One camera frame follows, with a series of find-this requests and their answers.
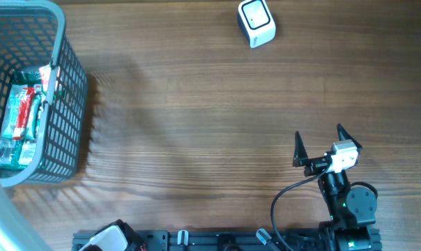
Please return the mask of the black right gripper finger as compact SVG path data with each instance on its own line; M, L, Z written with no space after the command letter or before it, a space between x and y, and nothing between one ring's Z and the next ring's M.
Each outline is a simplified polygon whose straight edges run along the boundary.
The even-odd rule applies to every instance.
M340 123L337 124L337 134L340 141L351 140L355 144L357 151L361 152L362 145L358 141L356 141L350 134L348 134L345 128Z
M302 167L308 165L308 155L302 137L298 131L295 132L295 149L293 154L293 166Z

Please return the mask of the light green wipes packet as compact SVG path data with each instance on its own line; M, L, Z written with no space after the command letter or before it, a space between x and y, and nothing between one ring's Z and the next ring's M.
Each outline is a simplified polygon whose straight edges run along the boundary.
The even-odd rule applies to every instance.
M40 104L45 99L45 94L42 92L36 92L31 101L31 108L29 111L29 117L26 124L25 140L35 141L38 133L39 125L39 113Z

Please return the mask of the red Nescafe sachet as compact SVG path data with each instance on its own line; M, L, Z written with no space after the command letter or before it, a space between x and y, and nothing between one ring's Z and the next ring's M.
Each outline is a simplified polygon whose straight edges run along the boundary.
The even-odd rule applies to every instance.
M21 140L24 138L34 94L35 90L33 87L24 87L20 92L20 102L19 107L17 108L17 120L13 131L14 140Z

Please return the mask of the green 3M gloves package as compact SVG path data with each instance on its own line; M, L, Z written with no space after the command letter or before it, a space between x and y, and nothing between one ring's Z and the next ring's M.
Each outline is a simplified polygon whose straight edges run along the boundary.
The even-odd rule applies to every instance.
M6 103L6 114L0 134L0 168L19 171L27 167L37 149L37 141L41 124L41 116L44 110L47 92L49 90L49 78L52 68L49 65L39 68L27 68L13 73L13 83ZM17 108L19 107L19 95L24 87L33 87L36 92L45 94L45 99L40 104L38 133L35 141L13 139L13 131L17 120Z

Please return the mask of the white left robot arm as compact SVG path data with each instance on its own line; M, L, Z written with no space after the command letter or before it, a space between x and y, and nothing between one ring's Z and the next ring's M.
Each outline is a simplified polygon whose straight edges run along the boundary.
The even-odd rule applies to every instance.
M147 244L127 223L117 220L88 239L77 239L79 251L146 251ZM50 250L51 247L18 211L0 184L0 250Z

